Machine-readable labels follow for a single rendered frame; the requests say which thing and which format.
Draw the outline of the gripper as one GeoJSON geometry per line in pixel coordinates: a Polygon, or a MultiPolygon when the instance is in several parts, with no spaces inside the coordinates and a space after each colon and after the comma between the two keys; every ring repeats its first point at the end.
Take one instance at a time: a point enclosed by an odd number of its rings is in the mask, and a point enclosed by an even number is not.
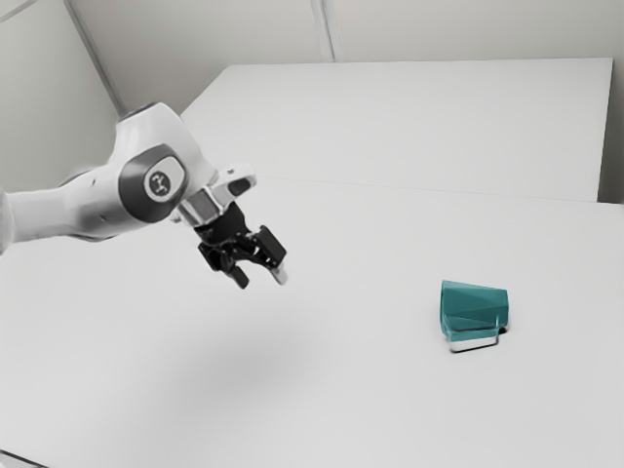
{"type": "Polygon", "coordinates": [[[260,225],[252,231],[246,225],[245,215],[235,202],[225,212],[209,222],[194,228],[200,238],[198,249],[213,271],[221,271],[240,288],[245,289],[249,277],[237,264],[238,260],[252,260],[253,257],[269,271],[279,285],[285,285],[289,275],[285,267],[286,248],[272,231],[260,225]]]}

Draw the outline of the teal faceted mug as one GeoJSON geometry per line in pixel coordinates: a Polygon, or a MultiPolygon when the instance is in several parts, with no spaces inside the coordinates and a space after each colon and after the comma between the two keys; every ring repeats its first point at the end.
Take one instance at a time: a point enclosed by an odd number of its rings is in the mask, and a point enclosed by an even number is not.
{"type": "Polygon", "coordinates": [[[440,327],[452,353],[496,345],[509,329],[510,302],[505,289],[443,280],[440,327]]]}

